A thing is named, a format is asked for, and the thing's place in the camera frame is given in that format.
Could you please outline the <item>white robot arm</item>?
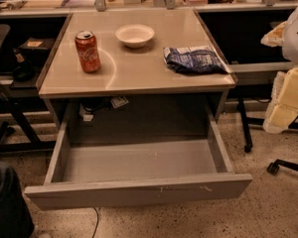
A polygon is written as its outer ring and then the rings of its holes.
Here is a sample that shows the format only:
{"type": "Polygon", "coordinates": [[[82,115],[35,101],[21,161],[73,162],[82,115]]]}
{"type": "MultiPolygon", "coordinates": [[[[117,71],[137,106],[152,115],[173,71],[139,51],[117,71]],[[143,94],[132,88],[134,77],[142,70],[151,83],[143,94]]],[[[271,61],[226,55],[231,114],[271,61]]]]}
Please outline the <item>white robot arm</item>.
{"type": "Polygon", "coordinates": [[[283,56],[294,63],[287,72],[277,73],[263,122],[266,132],[278,134],[298,116],[298,7],[287,21],[265,34],[260,42],[269,47],[281,47],[283,56]]]}

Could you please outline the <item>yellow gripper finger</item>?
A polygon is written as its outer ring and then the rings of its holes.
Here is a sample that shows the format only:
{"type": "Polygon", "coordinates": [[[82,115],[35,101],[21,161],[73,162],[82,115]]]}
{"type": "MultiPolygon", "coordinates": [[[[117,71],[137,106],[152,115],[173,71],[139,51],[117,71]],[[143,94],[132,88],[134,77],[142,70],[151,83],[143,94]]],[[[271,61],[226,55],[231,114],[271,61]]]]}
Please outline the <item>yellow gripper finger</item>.
{"type": "Polygon", "coordinates": [[[263,129],[267,133],[279,134],[297,118],[298,107],[293,102],[286,72],[278,71],[271,91],[271,101],[265,112],[263,129]]]}
{"type": "Polygon", "coordinates": [[[272,110],[298,113],[298,66],[287,72],[278,71],[271,92],[272,110]]]}

